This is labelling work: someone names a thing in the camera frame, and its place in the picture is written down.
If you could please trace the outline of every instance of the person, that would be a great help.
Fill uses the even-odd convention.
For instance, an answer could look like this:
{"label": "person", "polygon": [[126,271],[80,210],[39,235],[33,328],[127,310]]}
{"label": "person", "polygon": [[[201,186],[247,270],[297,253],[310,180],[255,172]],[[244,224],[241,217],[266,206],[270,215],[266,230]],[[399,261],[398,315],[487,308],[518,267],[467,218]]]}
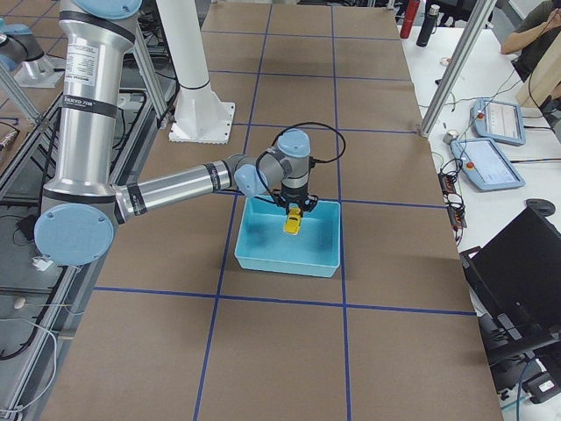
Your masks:
{"label": "person", "polygon": [[[522,50],[520,57],[513,64],[523,81],[528,79],[561,32],[559,7],[561,2],[558,0],[541,2],[501,45],[502,54],[512,54]],[[559,98],[561,98],[561,83],[551,92],[551,97],[548,99],[558,102]]]}

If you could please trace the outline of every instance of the red bottle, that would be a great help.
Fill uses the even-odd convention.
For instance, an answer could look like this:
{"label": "red bottle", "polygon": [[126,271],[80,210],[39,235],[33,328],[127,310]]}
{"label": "red bottle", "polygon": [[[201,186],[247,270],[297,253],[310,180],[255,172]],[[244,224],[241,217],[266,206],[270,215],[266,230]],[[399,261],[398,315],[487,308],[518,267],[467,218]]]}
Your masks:
{"label": "red bottle", "polygon": [[417,11],[419,10],[419,4],[421,0],[409,0],[409,5],[405,11],[405,18],[403,19],[403,25],[401,26],[400,37],[403,39],[409,38],[411,33],[411,27],[413,22],[415,22],[415,17],[417,16]]}

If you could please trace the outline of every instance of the black mouse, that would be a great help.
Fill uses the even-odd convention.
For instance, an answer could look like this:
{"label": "black mouse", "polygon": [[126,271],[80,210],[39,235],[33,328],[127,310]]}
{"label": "black mouse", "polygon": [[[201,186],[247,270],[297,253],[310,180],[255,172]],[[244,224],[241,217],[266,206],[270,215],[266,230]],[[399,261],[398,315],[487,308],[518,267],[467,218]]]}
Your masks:
{"label": "black mouse", "polygon": [[555,213],[555,204],[545,199],[527,199],[526,206],[548,217]]}

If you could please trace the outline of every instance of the black monitor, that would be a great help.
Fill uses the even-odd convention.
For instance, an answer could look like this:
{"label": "black monitor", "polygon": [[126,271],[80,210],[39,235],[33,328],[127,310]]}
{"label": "black monitor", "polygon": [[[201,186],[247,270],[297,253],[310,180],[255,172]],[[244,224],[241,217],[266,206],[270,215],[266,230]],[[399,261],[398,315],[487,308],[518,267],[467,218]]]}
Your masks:
{"label": "black monitor", "polygon": [[[526,208],[469,260],[465,272],[490,316],[513,336],[511,343],[547,339],[548,330],[561,325],[561,234],[538,211]],[[561,342],[537,343],[534,353],[560,385]]]}

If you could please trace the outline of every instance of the blue bin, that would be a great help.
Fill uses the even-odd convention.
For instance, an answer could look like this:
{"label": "blue bin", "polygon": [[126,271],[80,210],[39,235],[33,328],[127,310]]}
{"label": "blue bin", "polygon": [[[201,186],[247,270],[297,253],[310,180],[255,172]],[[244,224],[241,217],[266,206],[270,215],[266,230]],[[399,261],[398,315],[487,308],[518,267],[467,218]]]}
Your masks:
{"label": "blue bin", "polygon": [[244,269],[332,277],[340,262],[341,206],[319,202],[306,213],[298,235],[283,231],[285,211],[252,198],[245,201],[234,255]]}

